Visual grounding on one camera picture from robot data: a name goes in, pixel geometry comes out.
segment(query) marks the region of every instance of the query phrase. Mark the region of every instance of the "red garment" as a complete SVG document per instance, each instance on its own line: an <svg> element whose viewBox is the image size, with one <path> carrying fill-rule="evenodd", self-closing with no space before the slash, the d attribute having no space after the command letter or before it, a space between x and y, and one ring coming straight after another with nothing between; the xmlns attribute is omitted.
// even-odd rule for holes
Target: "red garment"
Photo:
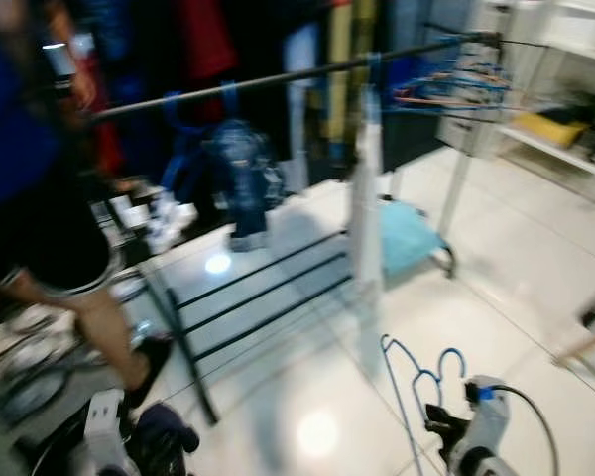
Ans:
<svg viewBox="0 0 595 476"><path fill-rule="evenodd" d="M220 85L220 79L211 77L207 79L198 79L189 84L192 91L199 91L209 87L217 87ZM221 96L208 97L199 101L189 103L188 111L189 117L194 122L208 123L220 122L225 119L225 108Z"/></svg>
<svg viewBox="0 0 595 476"><path fill-rule="evenodd" d="M84 59L83 65L95 83L95 98L89 107L90 112L104 111L108 107L108 97L94 52ZM115 125L111 122L98 124L94 136L99 167L107 174L117 176L125 160Z"/></svg>
<svg viewBox="0 0 595 476"><path fill-rule="evenodd" d="M220 0L178 0L187 79L207 79L238 64Z"/></svg>

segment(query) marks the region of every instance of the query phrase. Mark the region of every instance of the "clothing rack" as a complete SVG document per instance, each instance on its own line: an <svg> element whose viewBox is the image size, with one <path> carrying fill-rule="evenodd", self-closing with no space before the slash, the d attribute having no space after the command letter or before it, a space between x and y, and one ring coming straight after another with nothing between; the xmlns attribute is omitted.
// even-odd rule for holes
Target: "clothing rack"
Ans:
<svg viewBox="0 0 595 476"><path fill-rule="evenodd" d="M473 32L454 35L453 37L449 38L444 42L437 42L429 45L412 47L396 52L383 53L381 54L380 61L388 62L399 58L421 55L423 53L434 52L456 45L461 45L463 43L488 42L491 41L493 38L497 38L496 34L489 32ZM312 77L324 76L332 72L347 71L356 67L370 66L371 62L372 60L370 58L352 59L351 61L347 62L327 64L325 66L314 67L312 69L304 69L302 71L285 72L281 74L275 74L273 76L249 79L246 81L236 82L234 84L210 87L207 89L201 89L199 91L186 92L184 94L179 94L176 96L150 99L147 101L114 107L99 112L91 117L91 122L97 124L100 122L117 119L120 116L130 114L132 112L146 109L154 109L173 102L197 101L200 99L220 95L227 89L232 89L235 91L243 91L246 89L258 89L264 87L277 86L280 84L286 84L288 82L297 81L299 79L308 79Z"/></svg>
<svg viewBox="0 0 595 476"><path fill-rule="evenodd" d="M489 33L489 32L475 32L475 33L454 35L452 37L447 38L443 42L438 42L438 43L433 43L433 44L429 44L429 45L425 45L425 46L414 47L414 48L409 48L409 49L400 50L400 51L396 51L396 52L389 52L389 53L381 54L379 57L379 61L380 62L392 61L392 60L403 58L403 57L420 55L423 53L428 53L428 52L438 51L438 50L445 49L445 48L450 48L450 47L454 47L454 46L464 44L464 43L489 43L489 42L498 42L498 41L499 41L498 35L494 34L494 33ZM104 121L121 119L123 116L132 114L136 111L142 111L142 110L146 110L146 109L162 107L166 104L170 104L173 102L178 103L178 102L184 102L184 101L194 101L194 100L199 100L199 99L203 99L203 98L207 98L207 97L212 97L212 96L216 96L219 94L223 94L227 89L232 89L235 91L242 91L242 90L247 90L247 89L270 87L270 86L275 86L275 85L280 85L280 84L286 84L286 83L289 83L289 82L292 82L292 81L295 81L298 79L317 77L317 76L326 75L326 74L329 74L332 72L345 71L345 70L350 70L350 69L354 69L356 67L363 67L363 66L378 66L378 65L375 62L375 58L367 57L367 58L353 59L351 61L343 62L343 63L329 64L329 65L316 67L316 68L312 68L312 69L306 69L306 70L302 70L302 71L288 72L288 73L282 73L282 74L277 74L277 75L258 78L258 79L246 80L246 81L242 81L242 82L238 82L238 83L234 83L234 84L229 84L226 86L212 87L212 88L203 89L200 91L194 91L194 92L180 94L177 96L169 96L169 97L165 97L165 98L152 99L152 100L143 101L143 102L139 102L139 103L135 103L135 104L129 104L129 105L125 105L125 106L111 108L111 109L108 109L106 111L103 111L101 113L94 115L92 117L91 123L97 124L97 123L101 123ZM380 173L380 172L381 171L376 171L373 168L371 171L366 173L366 174L370 174L371 175L370 177L360 177L359 179L360 179L360 181L363 181L363 182L365 182L366 180L374 181L375 174ZM464 176L462 174L459 174L459 177L458 178L455 177L455 179L461 180L461 182L462 182L464 180ZM457 193L454 194L452 191L450 193L450 195L457 196ZM374 196L371 199L376 200L377 194L374 193ZM353 253L359 253L359 254L363 253L363 251L357 252L356 249L362 248L362 247L365 248L366 245L360 243L357 247L357 246L354 246L353 243L351 243L350 253L347 254L347 253L341 252L341 253L333 254L333 255L329 256L328 258L320 261L319 263L317 263L313 266L310 266L310 267L290 276L289 278L287 278L279 283L276 283L275 285L270 286L269 288L267 288L259 293L256 293L256 294L252 295L251 297L243 299L242 301L240 301L236 304L233 304L232 306L230 306L226 309L223 309L222 311L218 312L217 314L210 316L210 317L202 320L201 322L198 322L197 324L189 326L187 328L185 328L183 326L182 318L181 318L181 314L180 314L180 311L182 309L184 309L185 307L187 307L195 302L198 302L199 300L201 300L203 298L207 298L211 295L214 295L215 293L218 293L218 292L220 292L220 291L222 291L222 290L224 290L224 289L226 289L226 288L228 288L244 279L247 279L257 273L260 273L263 270L266 270L272 266L275 266L288 258L297 256L298 254L300 254L308 249L311 249L313 247L316 247L316 246L324 243L325 241L331 240L331 239L338 237L340 235L344 235L345 230L338 231L336 233L330 234L330 235L325 236L321 239L313 241L307 245L304 245L301 248L298 248L298 249L288 253L287 255L285 255L283 257L276 259L275 261L273 261L269 264L264 265L261 268L258 268L256 270L254 270L250 273L247 273L243 276L240 276L239 278L236 278L228 283L218 286L217 288L214 288L213 290L211 290L209 292L203 293L196 297L190 297L184 301L181 301L181 299L179 299L179 297L177 296L175 291L166 283L166 281L164 280L161 273L157 270L157 268L151 265L150 259L146 260L145 263L142 263L139 265L139 268L141 270L143 270L142 274L147 279L148 292L150 293L150 295L156 302L160 313L165 317L167 324L168 324L170 330L172 331L173 337L175 338L177 344L179 345L179 347L182 351L183 358L184 358L184 360L187 364L187 367L188 367L189 375L194 383L194 387L195 387L195 390L196 390L198 397L200 399L200 403L203 408L204 414L210 424L218 423L218 415L213 407L211 398L209 397L209 393L207 392L207 389L205 389L205 387L204 387L204 383L202 381L202 376L201 376L200 371L197 366L198 362L201 359L204 359L204 358L218 352L219 350L224 349L225 347L247 337L248 335L251 335L252 333L265 327L266 325L269 325L272 322L278 320L282 316L286 315L288 312L291 312L291 311L297 309L298 307L306 304L307 302L313 300L314 298L317 298L318 296L321 296L321 295L333 290L334 288L338 287L339 285L341 285L345 282L348 282L352 279L354 279L355 281L361 282L362 286L364 286L364 290L371 289L372 284L369 281L369 279L366 279L366 276L374 277L375 273L381 273L381 258L380 258L380 256L375 257L375 248L373 246L375 242L379 241L374 236L375 233L377 233L376 227L378 227L378 221L375 221L374 216L371 217L371 220L359 220L359 221L362 222L359 225L360 228L353 229L353 233L350 236L350 238L351 238L350 241L356 242L358 239L357 235L363 235L364 237L368 237L366 239L366 241L370 242L370 245L368 245L368 247L369 248L372 247L370 249L370 251L368 253L366 253L361 259L358 259L356 256L353 256ZM251 302L254 299L260 298L281 286L285 286L288 283L290 283L300 277L306 276L307 274L321 268L322 266L325 266L333 261L339 260L346 256L348 256L351 260L351 264L353 265L351 267L351 269L353 270L353 273L341 276L339 279L337 279L333 283L325 286L323 289L319 290L318 292L311 294L311 295L291 304L287 308L285 308L279 312L276 312L275 314L273 314L269 317L262 319L260 322L258 322L254 326L246 329L245 331L242 331L237 335L229 337L226 340L219 342L216 345L210 347L209 349L202 351L201 353L195 353L192 349L190 342L186 339L188 334L209 324L210 322L215 321L219 317L226 315L227 313ZM367 271L365 269L366 267L370 267L371 269L369 271Z"/></svg>

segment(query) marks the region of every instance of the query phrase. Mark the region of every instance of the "blue hanger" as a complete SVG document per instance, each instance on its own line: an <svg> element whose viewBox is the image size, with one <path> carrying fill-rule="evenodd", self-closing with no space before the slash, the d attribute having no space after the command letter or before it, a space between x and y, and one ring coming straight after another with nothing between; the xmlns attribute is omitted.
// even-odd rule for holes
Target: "blue hanger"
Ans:
<svg viewBox="0 0 595 476"><path fill-rule="evenodd" d="M390 364L390 359L388 358L388 352L393 345L395 347L399 348L401 351L403 351L408 356L408 358L412 361L413 365L416 368L416 375L412 379L412 388L413 388L413 393L415 394L415 400L416 400L416 405L418 407L418 411L420 412L420 415L421 415L423 421L425 421L425 422L427 422L427 414L425 413L425 410L423 409L423 406L420 402L420 398L418 397L418 391L417 391L418 380L421 377L429 377L430 379L432 379L434 381L434 383L436 385L436 393L437 393L437 400L438 400L437 404L440 407L442 407L443 391L441 389L441 382L443 381L443 378L444 378L444 376L443 376L443 362L445 360L445 357L447 357L449 354L454 354L456 357L458 357L458 360L460 363L460 373L459 373L460 378L465 377L465 370L466 370L465 358L463 357L463 354L460 352L460 350L455 349L453 347L443 350L440 353L440 356L438 357L438 365L437 365L438 376L437 376L431 370L423 369L418 364L418 361L415 358L415 356L412 354L412 352L410 350L408 350L408 348L404 344L402 344L399 340L391 338L390 335L388 335L388 334L384 334L381 337L382 352L384 353L384 358L386 359L386 366L388 367L388 373L390 375L390 379L391 379L393 387L395 389L395 396L397 397L399 411L401 412L402 418L404 419L404 427L406 428L406 432L408 433L408 439L410 441L410 446L413 451L413 456L415 457L416 470L418 471L418 474L422 476L423 470L421 468L420 461L418 459L417 443L415 442L415 439L413 437L413 432L410 427L410 422L408 421L408 415L406 414L406 409L404 408L404 402L402 400L401 393L399 392L399 385L397 384L397 378L395 377L395 373L393 372L393 368Z"/></svg>
<svg viewBox="0 0 595 476"><path fill-rule="evenodd" d="M222 102L227 112L227 117L235 118L238 116L239 103L238 91L236 90L236 83L233 80L222 81Z"/></svg>
<svg viewBox="0 0 595 476"><path fill-rule="evenodd" d="M455 43L458 36L446 35L441 37L439 40L444 43ZM506 84L492 83L484 79L478 79L476 77L457 77L456 72L474 72L484 73L485 69L496 75L499 78L508 81ZM444 73L445 77L436 77L437 74ZM399 85L392 91L388 91L388 94L393 94L397 90L413 90L415 93L420 94L421 97L432 96L432 95L449 95L451 88L465 88L476 90L484 93L489 98L489 103L482 103L477 105L441 105L441 104L406 104L406 103L395 103L385 112L387 113L413 113L421 115L443 115L449 114L456 111L478 111L478 110L502 110L504 109L503 101L505 95L512 90L509 80L511 75L508 74L500 64L486 61L477 61L473 64L466 66L460 66L457 60L444 59L438 63L432 70L426 72L426 74L420 75L419 77L410 79L404 84ZM392 98L387 97L389 103L392 104Z"/></svg>
<svg viewBox="0 0 595 476"><path fill-rule="evenodd" d="M368 53L368 82L379 87L381 82L381 53Z"/></svg>
<svg viewBox="0 0 595 476"><path fill-rule="evenodd" d="M180 96L180 91L170 91L164 94L164 98L175 98ZM180 121L179 113L177 111L178 103L174 100L166 101L163 104L164 113L168 123L178 132L190 136L201 136L207 130L206 126L189 126Z"/></svg>

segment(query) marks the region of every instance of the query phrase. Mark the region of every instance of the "light blue cloth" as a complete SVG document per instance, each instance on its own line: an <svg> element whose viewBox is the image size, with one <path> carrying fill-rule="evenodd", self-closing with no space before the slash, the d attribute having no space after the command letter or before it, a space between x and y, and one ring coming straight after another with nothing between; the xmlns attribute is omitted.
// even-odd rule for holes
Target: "light blue cloth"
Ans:
<svg viewBox="0 0 595 476"><path fill-rule="evenodd" d="M405 203L393 201L381 206L381 245L386 276L416 265L445 242L430 229L418 211Z"/></svg>
<svg viewBox="0 0 595 476"><path fill-rule="evenodd" d="M310 69L317 64L319 26L308 23L287 35L284 43L285 71ZM304 138L306 90L315 86L315 79L300 79L287 85L289 103L289 131L291 133L291 159L281 161L288 191L300 193L308 188L308 166Z"/></svg>

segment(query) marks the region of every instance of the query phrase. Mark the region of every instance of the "white tiled floor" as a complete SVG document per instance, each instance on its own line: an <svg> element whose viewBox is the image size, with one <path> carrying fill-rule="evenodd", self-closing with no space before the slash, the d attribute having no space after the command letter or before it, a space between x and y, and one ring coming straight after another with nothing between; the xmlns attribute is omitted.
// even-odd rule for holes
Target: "white tiled floor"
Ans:
<svg viewBox="0 0 595 476"><path fill-rule="evenodd" d="M455 155L442 149L405 169L398 198L427 211L430 223L439 218ZM595 294L595 205L502 160L474 159L462 196L447 237L459 257L455 280L430 266L390 284L378 319L362 311L346 284L201 362L218 426L206 424L174 353L151 401L165 400L198 430L201 446L187 459L196 476L417 475L380 347L384 333L406 344L422 367L435 369L440 351L453 346L468 376L493 375L524 390L553 428L561 474L595 476L595 378L550 364L560 342L583 335L576 312ZM190 298L340 229L347 199L347 186L335 182L293 197L271 213L270 248L232 256L223 275L208 274L205 263L224 253L224 230L173 250L160 266L180 298ZM338 237L286 260L186 309L185 323L343 249ZM347 260L335 261L209 324L191 342L206 349L347 272ZM410 391L416 371L390 355L423 474L444 474L437 438L423 430ZM444 404L461 415L457 362L448 360L444 370ZM428 382L420 392L435 402ZM549 474L541 428L522 402L511 399L511 407L501 454L518 474Z"/></svg>

